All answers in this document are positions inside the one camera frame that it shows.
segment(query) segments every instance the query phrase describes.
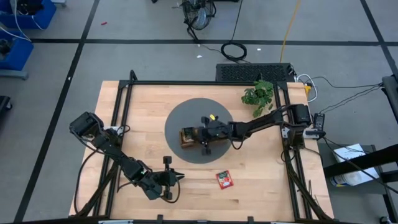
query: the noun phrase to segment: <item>blue bin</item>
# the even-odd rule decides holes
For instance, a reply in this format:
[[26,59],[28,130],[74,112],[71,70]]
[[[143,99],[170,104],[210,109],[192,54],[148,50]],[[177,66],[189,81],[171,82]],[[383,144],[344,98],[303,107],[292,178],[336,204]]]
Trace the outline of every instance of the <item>blue bin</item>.
[[[19,31],[10,31],[10,33],[23,37]],[[6,32],[0,30],[0,39],[6,39],[9,42],[14,40],[10,52],[4,60],[0,60],[0,69],[10,69],[21,71],[30,53],[33,50],[33,44],[27,40],[13,37]]]
[[[30,15],[17,15],[19,27],[21,29],[39,29],[37,26],[39,25],[42,29],[46,29],[57,8],[51,0],[31,0],[31,2],[41,2],[44,9],[39,10],[33,17]],[[0,0],[0,11],[9,13],[0,14],[0,22],[8,28],[18,28],[15,23],[14,9],[11,9],[9,0]]]

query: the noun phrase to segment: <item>yellow cable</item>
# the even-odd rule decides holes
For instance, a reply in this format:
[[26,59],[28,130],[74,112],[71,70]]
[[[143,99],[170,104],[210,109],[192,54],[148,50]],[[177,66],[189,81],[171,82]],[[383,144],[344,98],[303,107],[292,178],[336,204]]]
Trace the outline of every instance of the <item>yellow cable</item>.
[[296,17],[296,13],[297,13],[297,10],[299,9],[300,3],[301,3],[301,0],[297,0],[297,4],[296,4],[296,7],[294,8],[294,12],[293,12],[293,17],[292,17],[292,19],[290,20],[289,28],[287,28],[287,31],[286,31],[286,34],[285,34],[285,38],[284,38],[284,43],[282,44],[282,51],[281,51],[281,53],[280,53],[280,60],[279,60],[279,63],[282,63],[282,59],[283,59],[283,57],[284,57],[284,50],[285,50],[286,39],[287,39],[287,36],[288,36],[288,34],[289,34],[290,28],[292,28],[293,21],[294,21],[294,19],[295,19],[295,17]]

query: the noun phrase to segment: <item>white cable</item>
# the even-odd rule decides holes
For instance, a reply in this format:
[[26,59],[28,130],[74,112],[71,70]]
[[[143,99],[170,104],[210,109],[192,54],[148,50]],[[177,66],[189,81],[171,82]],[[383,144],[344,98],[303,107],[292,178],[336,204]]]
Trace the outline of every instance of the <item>white cable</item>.
[[316,88],[314,82],[312,81],[312,79],[311,79],[311,77],[309,75],[301,74],[301,75],[299,75],[297,77],[297,80],[299,80],[299,78],[302,77],[302,76],[306,76],[306,77],[308,77],[310,79],[310,81],[312,82],[313,89],[315,90],[315,97],[308,101],[310,103],[310,102],[314,101],[318,97],[318,91],[317,91],[317,88]]
[[31,40],[29,39],[29,37],[26,36],[25,33],[23,33],[23,31],[22,31],[21,28],[19,27],[18,20],[17,20],[17,0],[14,0],[14,3],[15,3],[15,8],[14,8],[15,23],[17,24],[17,27],[18,27],[19,31],[21,32],[21,34],[24,35],[24,36],[26,37],[26,38],[23,38],[23,37],[18,37],[18,38],[23,39],[23,40],[27,40],[27,41],[31,42]]
[[1,26],[0,26],[0,29],[3,30],[5,33],[7,33],[7,34],[13,36],[13,37],[17,37],[17,38],[20,38],[20,39],[22,39],[22,40],[30,41],[29,39],[26,39],[25,37],[20,37],[20,36],[17,36],[17,35],[15,35],[15,34],[12,34],[12,33],[8,32],[8,31],[6,31],[6,30],[5,30],[3,27],[1,27]]
[[44,30],[43,28],[41,28],[41,27],[37,24],[37,22],[35,21],[35,18],[33,17],[33,15],[32,15],[32,20],[33,20],[33,22],[36,24],[36,26],[37,26],[39,29]]

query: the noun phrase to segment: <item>black floor stripe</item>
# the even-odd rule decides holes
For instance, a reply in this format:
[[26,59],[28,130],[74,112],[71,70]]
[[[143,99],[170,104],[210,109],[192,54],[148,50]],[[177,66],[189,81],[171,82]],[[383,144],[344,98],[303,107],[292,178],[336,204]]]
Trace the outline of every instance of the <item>black floor stripe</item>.
[[[33,43],[47,44],[78,44],[80,39],[32,39]],[[201,40],[202,44],[224,44],[229,40]],[[282,45],[283,40],[235,40],[245,45]],[[193,40],[130,40],[130,39],[86,39],[85,44],[195,44]],[[398,46],[398,42],[388,42],[387,45]],[[301,46],[378,46],[377,41],[321,41],[321,40],[288,40],[286,45]]]
[[79,44],[80,39],[35,39],[31,38],[32,43],[45,43],[45,44]]
[[67,77],[65,79],[65,83],[63,84],[62,91],[61,91],[60,97],[59,97],[58,102],[57,102],[57,106],[55,107],[55,111],[54,111],[54,114],[53,114],[53,116],[51,118],[51,122],[50,122],[49,128],[48,128],[48,130],[47,130],[47,132],[45,134],[44,140],[43,140],[43,145],[40,148],[40,152],[39,152],[39,155],[37,156],[37,160],[36,160],[35,166],[33,168],[32,174],[30,175],[30,179],[29,179],[29,182],[28,182],[27,187],[25,189],[24,195],[22,196],[21,203],[19,204],[19,208],[18,208],[18,211],[16,213],[14,222],[22,222],[23,219],[24,219],[27,207],[29,205],[29,202],[30,202],[30,199],[32,197],[33,191],[35,189],[35,185],[36,185],[37,179],[39,178],[40,170],[42,169],[45,156],[47,154],[47,151],[49,150],[49,146],[50,146],[51,139],[52,139],[52,136],[53,136],[54,131],[55,131],[55,127],[57,126],[58,119],[60,117],[61,110],[62,110],[63,104],[65,102],[65,98],[67,97],[67,93],[68,93],[70,84],[72,82],[72,78],[73,78],[73,75],[75,73],[77,64],[79,62],[81,51],[83,50],[83,46],[85,44],[85,40],[87,38],[88,31],[89,31],[89,29],[91,27],[91,23],[93,22],[93,18],[94,18],[95,12],[97,10],[99,1],[100,0],[95,0],[94,3],[93,3],[93,6],[91,8],[90,15],[89,15],[88,20],[86,22],[85,29],[84,29],[84,31],[83,31],[83,33],[81,35],[81,39],[80,39],[79,45],[78,45],[78,47],[76,49],[76,53],[75,53],[75,56],[74,56],[74,58],[72,60],[72,64],[70,65],[70,68],[69,68],[69,71],[68,71],[68,75],[67,75]]
[[372,12],[371,12],[368,4],[366,3],[365,0],[361,0],[361,4],[362,4],[363,9],[365,10],[365,13],[366,13],[368,19],[369,19],[369,22],[371,23],[374,34],[376,35],[377,40],[381,44],[381,49],[384,53],[384,56],[387,59],[387,62],[391,68],[391,71],[393,72],[393,74],[398,75],[398,69],[397,69],[396,62],[394,61],[394,59],[391,56],[390,51],[388,50],[387,44],[385,43],[383,36],[381,35],[381,32],[376,24],[376,21],[373,18]]

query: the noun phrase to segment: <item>green plant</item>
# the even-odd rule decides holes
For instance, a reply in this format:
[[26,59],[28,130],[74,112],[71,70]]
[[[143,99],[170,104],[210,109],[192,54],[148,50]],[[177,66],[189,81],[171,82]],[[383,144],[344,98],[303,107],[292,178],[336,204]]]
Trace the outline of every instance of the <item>green plant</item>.
[[273,105],[271,101],[273,96],[273,84],[265,82],[264,80],[259,80],[258,82],[254,82],[254,88],[247,88],[244,90],[242,103],[247,105],[259,105],[258,108],[253,111],[253,117],[257,118],[261,115],[266,105],[268,106],[268,110],[272,109]]

